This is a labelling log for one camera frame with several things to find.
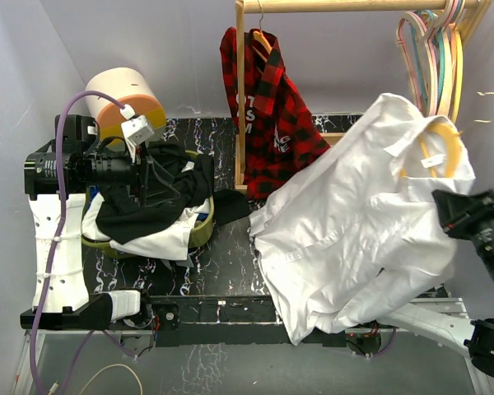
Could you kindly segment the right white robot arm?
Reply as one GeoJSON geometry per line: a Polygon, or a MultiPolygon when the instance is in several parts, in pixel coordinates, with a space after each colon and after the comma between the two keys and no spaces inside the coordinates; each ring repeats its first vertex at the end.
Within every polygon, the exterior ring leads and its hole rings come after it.
{"type": "MultiPolygon", "coordinates": [[[[472,243],[477,257],[467,262],[482,263],[494,284],[494,188],[471,195],[437,189],[432,197],[442,230],[452,239],[472,243]]],[[[467,317],[409,303],[379,322],[447,346],[494,379],[494,308],[488,301],[468,293],[467,317]]]]}

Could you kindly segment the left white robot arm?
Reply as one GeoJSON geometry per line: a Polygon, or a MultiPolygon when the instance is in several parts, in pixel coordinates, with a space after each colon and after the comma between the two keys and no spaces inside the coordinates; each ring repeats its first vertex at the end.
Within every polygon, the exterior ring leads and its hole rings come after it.
{"type": "Polygon", "coordinates": [[[94,330],[126,318],[145,328],[154,309],[139,290],[89,293],[82,261],[82,218],[92,186],[127,186],[132,198],[147,199],[151,160],[133,163],[127,152],[108,148],[89,116],[68,115],[63,134],[29,154],[25,193],[35,224],[36,289],[32,306],[20,315],[24,329],[94,330]]]}

